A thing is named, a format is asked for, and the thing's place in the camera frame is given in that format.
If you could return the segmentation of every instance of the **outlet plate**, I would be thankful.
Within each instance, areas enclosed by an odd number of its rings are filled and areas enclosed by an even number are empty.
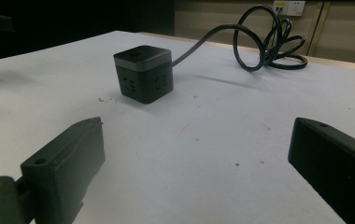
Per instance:
[[[279,10],[278,15],[286,16],[288,12],[288,6],[290,1],[274,1],[273,10],[277,13]]]
[[[289,6],[286,12],[288,16],[303,15],[305,1],[289,1]]]

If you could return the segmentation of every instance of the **black cube power strip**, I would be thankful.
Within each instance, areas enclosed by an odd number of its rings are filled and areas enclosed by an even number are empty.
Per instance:
[[[139,46],[114,55],[121,93],[150,104],[174,89],[171,50]]]

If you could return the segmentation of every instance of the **white tabletop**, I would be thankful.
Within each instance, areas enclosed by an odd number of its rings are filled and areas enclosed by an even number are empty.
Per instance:
[[[75,223],[344,223],[287,157],[297,117],[355,137],[355,70],[249,73],[205,45],[174,68],[172,92],[142,105],[121,95],[113,61],[140,45],[176,59],[192,43],[113,32],[0,60],[0,175],[17,179],[55,136],[99,116],[106,162]]]

